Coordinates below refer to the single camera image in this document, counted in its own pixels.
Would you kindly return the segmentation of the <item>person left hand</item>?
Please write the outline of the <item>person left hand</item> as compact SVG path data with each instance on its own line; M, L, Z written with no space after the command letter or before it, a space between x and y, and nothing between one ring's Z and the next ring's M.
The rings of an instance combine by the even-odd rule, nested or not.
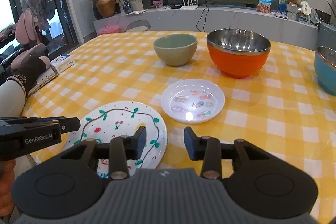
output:
M25 96L33 87L38 77L51 66L50 59L45 55L46 46L38 44L23 53L18 61L14 60L13 75L8 77L8 81L16 82L24 91Z

